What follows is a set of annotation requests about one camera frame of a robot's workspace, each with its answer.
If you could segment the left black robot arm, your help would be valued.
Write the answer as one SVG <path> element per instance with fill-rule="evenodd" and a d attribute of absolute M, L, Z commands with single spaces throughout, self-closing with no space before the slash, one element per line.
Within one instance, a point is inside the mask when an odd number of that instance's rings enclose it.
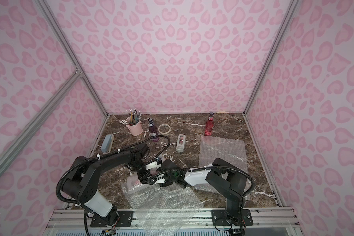
<path fill-rule="evenodd" d="M 160 167 L 162 153 L 169 147 L 170 139 L 162 135 L 167 144 L 151 158 L 148 140 L 128 145 L 104 155 L 79 156 L 70 168 L 62 174 L 56 186 L 56 196 L 64 203 L 75 204 L 84 209 L 84 218 L 91 219 L 91 225 L 114 226 L 120 218 L 113 197 L 124 195 L 114 190 L 129 174 L 146 184 L 151 172 Z"/>

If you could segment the white tape dispenser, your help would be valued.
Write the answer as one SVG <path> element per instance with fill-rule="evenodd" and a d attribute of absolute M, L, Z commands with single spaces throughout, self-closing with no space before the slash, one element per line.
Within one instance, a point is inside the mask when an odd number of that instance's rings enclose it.
<path fill-rule="evenodd" d="M 186 135 L 180 134 L 176 144 L 176 152 L 184 152 L 186 145 Z"/>

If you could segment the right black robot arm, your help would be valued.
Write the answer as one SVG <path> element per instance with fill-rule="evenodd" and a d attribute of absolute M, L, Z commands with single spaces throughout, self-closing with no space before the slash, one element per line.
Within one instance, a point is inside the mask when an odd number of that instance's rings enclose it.
<path fill-rule="evenodd" d="M 173 161 L 162 162 L 155 175 L 146 177 L 146 184 L 178 184 L 180 187 L 194 187 L 208 184 L 226 198 L 224 210 L 212 210 L 211 219 L 217 231 L 227 227 L 223 232 L 230 236 L 244 236 L 247 216 L 244 215 L 246 196 L 255 188 L 253 178 L 245 171 L 235 167 L 221 158 L 204 167 L 182 169 Z"/>

